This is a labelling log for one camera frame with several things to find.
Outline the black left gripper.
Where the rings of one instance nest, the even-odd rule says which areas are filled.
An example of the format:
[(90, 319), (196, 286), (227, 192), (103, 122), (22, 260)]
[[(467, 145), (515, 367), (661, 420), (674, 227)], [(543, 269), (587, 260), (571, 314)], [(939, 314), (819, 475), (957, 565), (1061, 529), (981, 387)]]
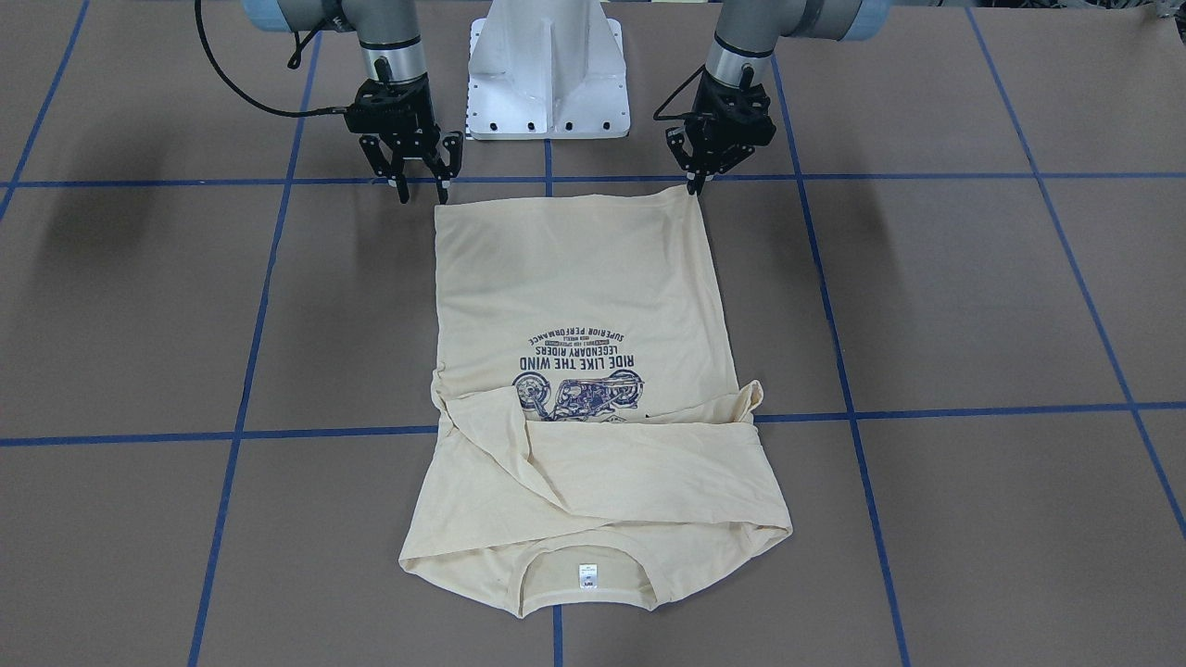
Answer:
[(712, 177), (723, 174), (774, 139), (771, 99), (754, 74), (728, 87), (708, 74), (693, 74), (664, 101), (669, 104), (691, 82), (699, 84), (693, 110), (669, 115), (680, 127), (665, 131), (667, 146), (686, 171), (687, 190), (700, 195)]

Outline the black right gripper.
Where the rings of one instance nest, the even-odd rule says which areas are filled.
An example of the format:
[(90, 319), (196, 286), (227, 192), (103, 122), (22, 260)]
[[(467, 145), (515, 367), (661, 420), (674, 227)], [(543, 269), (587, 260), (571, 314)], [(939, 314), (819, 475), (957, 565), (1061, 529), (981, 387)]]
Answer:
[(463, 132), (436, 126), (428, 80), (368, 80), (357, 93), (357, 134), (374, 176), (393, 182), (398, 203), (410, 202), (403, 163), (423, 161), (436, 180), (436, 197), (449, 201), (449, 183), (461, 172)]

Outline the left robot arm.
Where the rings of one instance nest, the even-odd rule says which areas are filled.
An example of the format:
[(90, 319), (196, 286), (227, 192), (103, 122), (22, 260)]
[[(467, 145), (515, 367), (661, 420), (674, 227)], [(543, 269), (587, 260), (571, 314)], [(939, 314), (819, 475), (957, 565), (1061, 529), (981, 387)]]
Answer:
[(725, 1), (706, 62), (676, 90), (694, 84), (690, 110), (665, 114), (667, 147), (686, 172), (687, 190), (699, 195), (707, 182), (728, 173), (774, 139), (771, 99), (763, 76), (782, 38), (867, 42), (887, 20), (890, 1)]

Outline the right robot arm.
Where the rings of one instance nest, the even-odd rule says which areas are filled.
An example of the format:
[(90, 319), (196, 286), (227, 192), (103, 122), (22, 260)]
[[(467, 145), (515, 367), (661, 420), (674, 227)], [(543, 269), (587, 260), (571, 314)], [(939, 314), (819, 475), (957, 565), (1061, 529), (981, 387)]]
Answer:
[(347, 131), (361, 136), (361, 151), (374, 176), (410, 198), (404, 164), (419, 160), (434, 177), (436, 198), (448, 202), (449, 182), (463, 161), (463, 132), (436, 125), (431, 81), (412, 1), (246, 1), (253, 25), (266, 32), (296, 34), (296, 51), (318, 32), (352, 32), (359, 38), (366, 80), (353, 102), (329, 108)]

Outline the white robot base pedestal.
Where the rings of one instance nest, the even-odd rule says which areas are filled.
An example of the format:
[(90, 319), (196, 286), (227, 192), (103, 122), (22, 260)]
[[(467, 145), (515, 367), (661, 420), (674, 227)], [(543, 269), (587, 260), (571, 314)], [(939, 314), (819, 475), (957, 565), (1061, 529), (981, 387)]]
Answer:
[(600, 1), (495, 1), (470, 28), (467, 93), (476, 140), (627, 136), (620, 23)]

